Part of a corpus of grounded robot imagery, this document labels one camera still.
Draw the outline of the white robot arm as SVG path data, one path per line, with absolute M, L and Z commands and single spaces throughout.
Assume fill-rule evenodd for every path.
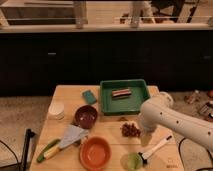
M 158 125 L 171 129 L 213 152 L 213 123 L 172 109 L 174 100 L 159 92 L 141 104 L 138 125 L 144 132 L 154 132 Z

